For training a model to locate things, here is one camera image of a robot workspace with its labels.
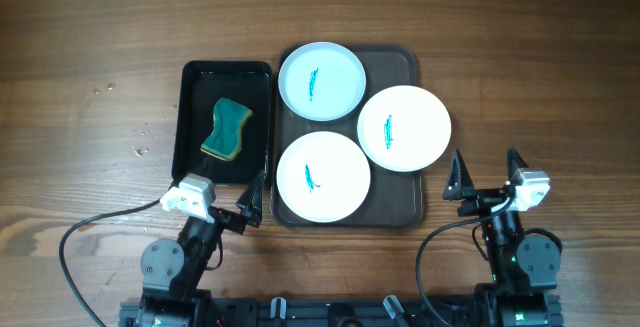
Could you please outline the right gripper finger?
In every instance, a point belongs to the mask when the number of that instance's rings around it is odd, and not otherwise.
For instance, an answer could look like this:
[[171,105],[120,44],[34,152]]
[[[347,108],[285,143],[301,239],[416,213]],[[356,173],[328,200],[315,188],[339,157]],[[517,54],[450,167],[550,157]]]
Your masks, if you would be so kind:
[[443,192],[443,199],[465,200],[475,196],[475,187],[459,150],[452,155],[450,175]]
[[519,152],[511,147],[507,151],[507,170],[510,182],[522,182],[524,173],[529,169],[529,165],[524,161]]

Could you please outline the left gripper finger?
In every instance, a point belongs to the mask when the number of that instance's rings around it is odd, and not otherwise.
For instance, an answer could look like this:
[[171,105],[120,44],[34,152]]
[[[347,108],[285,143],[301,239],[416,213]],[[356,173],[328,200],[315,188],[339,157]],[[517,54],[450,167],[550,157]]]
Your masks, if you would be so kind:
[[189,172],[201,177],[208,177],[210,173],[210,160],[202,159],[199,163],[189,168]]
[[262,222],[264,185],[265,172],[260,170],[236,202],[236,206],[240,209],[240,215],[248,225],[254,228],[258,228]]

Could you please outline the green yellow sponge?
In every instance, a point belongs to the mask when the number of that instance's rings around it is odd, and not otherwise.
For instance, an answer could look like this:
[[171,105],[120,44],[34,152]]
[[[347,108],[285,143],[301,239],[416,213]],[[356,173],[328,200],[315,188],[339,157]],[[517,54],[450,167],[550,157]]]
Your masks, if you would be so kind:
[[220,98],[213,107],[213,130],[200,150],[222,161],[232,161],[242,149],[242,131],[253,115],[248,107]]

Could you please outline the white plate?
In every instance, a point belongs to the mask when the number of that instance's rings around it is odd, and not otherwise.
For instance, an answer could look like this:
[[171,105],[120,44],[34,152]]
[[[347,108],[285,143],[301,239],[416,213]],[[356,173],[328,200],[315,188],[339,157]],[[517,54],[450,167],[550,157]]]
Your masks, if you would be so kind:
[[350,216],[364,202],[371,169],[351,139],[336,132],[312,132],[284,150],[276,185],[294,214],[310,222],[332,223]]
[[430,166],[447,149],[452,123],[443,102],[410,85],[383,89],[362,108],[357,122],[359,144],[375,164],[394,172]]
[[366,73],[360,59],[332,42],[296,48],[282,63],[278,88],[285,105],[298,116],[318,122],[349,114],[362,100]]

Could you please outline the white plate bottom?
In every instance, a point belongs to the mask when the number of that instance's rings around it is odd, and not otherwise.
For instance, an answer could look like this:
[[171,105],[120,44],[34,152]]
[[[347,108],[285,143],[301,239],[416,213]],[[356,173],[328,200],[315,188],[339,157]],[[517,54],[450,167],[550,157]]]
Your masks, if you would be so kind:
[[276,185],[294,214],[310,222],[332,223],[350,216],[364,202],[371,169],[351,139],[336,132],[312,132],[284,150]]

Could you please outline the white plate top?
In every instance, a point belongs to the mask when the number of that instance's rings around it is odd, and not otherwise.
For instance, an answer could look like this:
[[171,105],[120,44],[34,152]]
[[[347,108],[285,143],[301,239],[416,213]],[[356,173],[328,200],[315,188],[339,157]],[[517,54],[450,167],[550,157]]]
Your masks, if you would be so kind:
[[366,73],[360,59],[332,42],[296,48],[282,63],[278,88],[285,105],[298,116],[318,122],[349,114],[362,100]]

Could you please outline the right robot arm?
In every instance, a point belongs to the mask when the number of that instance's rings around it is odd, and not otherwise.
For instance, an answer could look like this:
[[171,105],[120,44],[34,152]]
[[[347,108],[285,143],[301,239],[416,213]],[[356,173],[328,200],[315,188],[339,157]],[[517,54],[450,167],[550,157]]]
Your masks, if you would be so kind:
[[452,156],[443,198],[461,202],[457,213],[472,217],[484,239],[484,258],[493,281],[474,292],[474,320],[479,326],[560,326],[557,287],[562,242],[542,228],[525,229],[520,215],[540,205],[551,179],[534,169],[516,149],[507,151],[507,181],[502,187],[477,189],[460,151]]

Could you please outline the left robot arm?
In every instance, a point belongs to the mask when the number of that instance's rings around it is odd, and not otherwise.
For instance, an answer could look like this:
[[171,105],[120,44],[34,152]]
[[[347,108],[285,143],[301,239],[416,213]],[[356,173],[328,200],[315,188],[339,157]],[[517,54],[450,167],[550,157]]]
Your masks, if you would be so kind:
[[200,290],[202,275],[215,252],[221,253],[222,234],[243,234],[262,221],[262,193],[266,173],[261,170],[236,202],[236,212],[215,207],[213,182],[188,173],[160,199],[167,211],[188,216],[175,240],[158,239],[140,261],[143,292],[138,304],[121,306],[121,326],[222,326],[211,293]]

